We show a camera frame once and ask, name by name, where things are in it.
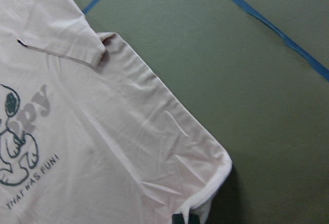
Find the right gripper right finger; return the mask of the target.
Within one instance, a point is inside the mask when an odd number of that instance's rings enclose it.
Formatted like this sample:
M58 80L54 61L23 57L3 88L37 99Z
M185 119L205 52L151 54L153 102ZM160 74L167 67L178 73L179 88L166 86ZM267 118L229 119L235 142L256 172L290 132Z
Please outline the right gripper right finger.
M200 224L200 218L197 214L189 215L189 224Z

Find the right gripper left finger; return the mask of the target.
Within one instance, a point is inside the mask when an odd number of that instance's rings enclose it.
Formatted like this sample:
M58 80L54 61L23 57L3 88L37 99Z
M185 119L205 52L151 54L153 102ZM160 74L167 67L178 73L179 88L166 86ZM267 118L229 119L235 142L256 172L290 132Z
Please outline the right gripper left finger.
M184 216L182 213L172 215L172 224L185 224Z

